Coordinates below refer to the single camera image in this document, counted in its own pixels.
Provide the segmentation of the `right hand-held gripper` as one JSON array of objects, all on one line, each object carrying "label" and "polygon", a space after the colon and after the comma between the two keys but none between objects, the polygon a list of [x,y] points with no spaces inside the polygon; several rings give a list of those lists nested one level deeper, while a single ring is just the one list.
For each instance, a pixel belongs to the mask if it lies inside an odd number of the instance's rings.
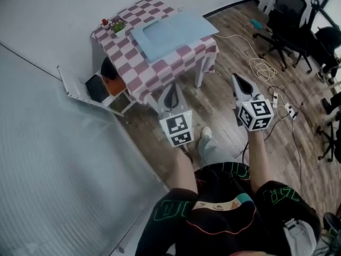
[{"label": "right hand-held gripper", "polygon": [[236,99],[234,113],[238,126],[247,131],[267,129],[274,117],[270,101],[261,94],[256,83],[245,76],[231,75],[233,96]]}]

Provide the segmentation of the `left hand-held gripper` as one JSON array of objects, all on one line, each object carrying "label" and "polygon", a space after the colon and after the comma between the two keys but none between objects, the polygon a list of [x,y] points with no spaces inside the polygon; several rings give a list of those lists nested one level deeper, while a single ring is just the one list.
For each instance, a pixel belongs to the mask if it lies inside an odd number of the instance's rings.
[{"label": "left hand-held gripper", "polygon": [[158,100],[159,123],[172,147],[193,141],[192,110],[177,83],[167,86]]}]

